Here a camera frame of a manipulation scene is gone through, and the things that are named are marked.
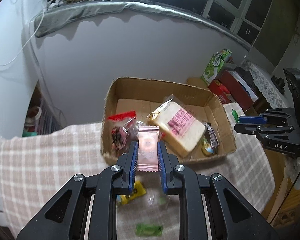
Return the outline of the open cardboard box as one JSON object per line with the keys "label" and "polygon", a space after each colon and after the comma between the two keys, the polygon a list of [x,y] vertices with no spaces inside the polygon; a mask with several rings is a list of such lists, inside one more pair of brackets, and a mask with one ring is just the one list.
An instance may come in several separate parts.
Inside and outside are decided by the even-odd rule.
{"label": "open cardboard box", "polygon": [[167,150],[181,163],[205,163],[237,149],[219,98],[207,89],[181,83],[120,77],[110,85],[104,106],[101,153],[117,161],[109,117],[134,111],[144,125],[158,126]]}

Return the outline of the blue green jelly cup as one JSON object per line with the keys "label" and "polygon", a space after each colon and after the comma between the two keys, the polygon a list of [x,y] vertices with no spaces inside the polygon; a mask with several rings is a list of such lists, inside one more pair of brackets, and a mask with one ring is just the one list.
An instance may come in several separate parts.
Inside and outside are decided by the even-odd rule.
{"label": "blue green jelly cup", "polygon": [[211,146],[206,138],[202,139],[202,152],[205,156],[211,156],[216,154],[216,149]]}

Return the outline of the pink candy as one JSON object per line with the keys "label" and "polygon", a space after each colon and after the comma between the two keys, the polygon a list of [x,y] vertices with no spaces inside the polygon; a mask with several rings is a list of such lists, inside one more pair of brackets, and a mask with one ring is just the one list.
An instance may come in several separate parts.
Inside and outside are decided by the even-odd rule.
{"label": "pink candy", "polygon": [[158,139],[158,126],[139,127],[138,171],[158,172]]}

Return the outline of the white power strip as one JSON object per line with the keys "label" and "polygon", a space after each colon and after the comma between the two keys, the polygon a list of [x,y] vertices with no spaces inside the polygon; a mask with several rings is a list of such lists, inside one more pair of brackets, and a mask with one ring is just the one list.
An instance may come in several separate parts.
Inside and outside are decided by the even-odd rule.
{"label": "white power strip", "polygon": [[47,2],[47,10],[51,10],[53,8],[57,8],[64,5],[63,1],[55,0],[55,1],[48,1]]}

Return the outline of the yellow candy packet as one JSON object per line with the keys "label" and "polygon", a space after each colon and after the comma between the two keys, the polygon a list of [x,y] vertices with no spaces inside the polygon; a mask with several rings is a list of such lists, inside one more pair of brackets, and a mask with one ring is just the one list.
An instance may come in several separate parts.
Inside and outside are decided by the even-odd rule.
{"label": "yellow candy packet", "polygon": [[147,193],[145,187],[143,186],[142,182],[137,180],[134,183],[134,188],[131,194],[129,195],[117,195],[116,203],[117,206],[126,205],[129,202],[133,201],[136,198],[142,197]]}

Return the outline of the pink plaid tablecloth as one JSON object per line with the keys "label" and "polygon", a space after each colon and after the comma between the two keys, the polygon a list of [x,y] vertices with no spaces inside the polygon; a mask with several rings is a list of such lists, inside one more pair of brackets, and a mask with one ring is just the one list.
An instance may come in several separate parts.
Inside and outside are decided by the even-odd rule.
{"label": "pink plaid tablecloth", "polygon": [[[101,123],[72,125],[50,135],[0,141],[0,189],[7,226],[16,236],[46,202],[74,175],[91,176],[108,165],[100,150]],[[199,174],[220,173],[263,211],[275,181],[268,158],[255,137],[235,134],[234,153],[192,165]],[[167,209],[149,207],[151,193],[163,193],[157,172],[138,173],[147,193],[117,209],[118,239],[136,239],[136,224],[162,225],[162,239],[179,237],[179,198]]]}

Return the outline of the red snack packet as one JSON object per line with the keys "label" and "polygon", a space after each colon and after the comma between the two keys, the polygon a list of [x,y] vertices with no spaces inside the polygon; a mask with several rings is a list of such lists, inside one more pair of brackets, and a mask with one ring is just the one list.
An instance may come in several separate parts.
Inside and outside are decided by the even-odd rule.
{"label": "red snack packet", "polygon": [[111,152],[116,156],[128,152],[131,141],[138,137],[136,112],[129,111],[107,118],[110,124]]}

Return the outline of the white lace cloth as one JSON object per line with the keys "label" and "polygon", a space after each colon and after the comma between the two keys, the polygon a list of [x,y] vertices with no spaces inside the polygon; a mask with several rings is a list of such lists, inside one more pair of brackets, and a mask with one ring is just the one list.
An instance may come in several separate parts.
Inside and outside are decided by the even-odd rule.
{"label": "white lace cloth", "polygon": [[290,104],[271,81],[271,75],[258,65],[244,60],[241,67],[250,72],[253,82],[272,108],[286,108]]}

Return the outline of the bread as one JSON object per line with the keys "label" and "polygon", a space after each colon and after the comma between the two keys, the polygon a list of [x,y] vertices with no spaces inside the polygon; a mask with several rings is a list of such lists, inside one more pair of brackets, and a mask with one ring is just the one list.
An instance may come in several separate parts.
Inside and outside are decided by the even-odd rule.
{"label": "bread", "polygon": [[147,124],[158,126],[170,148],[182,158],[191,154],[200,143],[206,128],[195,113],[171,94],[147,116]]}

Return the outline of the Snickers bar Chinese label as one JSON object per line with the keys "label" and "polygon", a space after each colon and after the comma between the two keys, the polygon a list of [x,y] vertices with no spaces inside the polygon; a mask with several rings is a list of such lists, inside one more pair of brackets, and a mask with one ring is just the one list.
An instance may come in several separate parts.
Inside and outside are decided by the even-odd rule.
{"label": "Snickers bar Chinese label", "polygon": [[207,134],[209,135],[209,140],[210,140],[211,147],[212,148],[218,148],[219,143],[218,143],[217,135],[216,135],[213,127],[211,126],[211,124],[209,122],[204,122],[203,124],[206,128]]}

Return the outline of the green tissue box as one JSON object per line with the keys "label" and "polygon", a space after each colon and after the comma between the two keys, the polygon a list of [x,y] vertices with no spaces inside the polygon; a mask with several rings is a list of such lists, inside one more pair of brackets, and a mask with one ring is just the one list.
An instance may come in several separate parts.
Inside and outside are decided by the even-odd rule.
{"label": "green tissue box", "polygon": [[223,65],[229,61],[231,56],[232,51],[229,49],[223,49],[214,53],[201,75],[201,79],[209,86],[216,78]]}

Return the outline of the light green biscuit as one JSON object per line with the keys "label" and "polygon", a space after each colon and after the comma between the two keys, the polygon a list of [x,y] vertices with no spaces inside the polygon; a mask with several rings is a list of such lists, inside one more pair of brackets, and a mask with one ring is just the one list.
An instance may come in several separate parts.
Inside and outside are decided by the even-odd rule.
{"label": "light green biscuit", "polygon": [[163,231],[162,225],[155,224],[136,224],[135,234],[140,237],[161,237]]}

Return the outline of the red storage box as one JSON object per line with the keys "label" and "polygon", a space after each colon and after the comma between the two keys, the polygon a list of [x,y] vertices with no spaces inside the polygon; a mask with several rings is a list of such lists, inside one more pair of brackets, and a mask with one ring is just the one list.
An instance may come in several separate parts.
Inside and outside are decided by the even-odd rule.
{"label": "red storage box", "polygon": [[257,100],[257,94],[235,71],[225,70],[213,79],[208,89],[216,94],[222,104],[237,102],[243,111],[248,110]]}

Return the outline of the clear wrapped green candy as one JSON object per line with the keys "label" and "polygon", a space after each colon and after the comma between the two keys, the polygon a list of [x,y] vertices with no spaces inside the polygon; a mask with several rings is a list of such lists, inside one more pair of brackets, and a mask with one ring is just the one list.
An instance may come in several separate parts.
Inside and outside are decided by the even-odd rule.
{"label": "clear wrapped green candy", "polygon": [[148,205],[149,207],[158,206],[162,209],[167,209],[170,201],[171,197],[163,193],[151,193],[148,199]]}

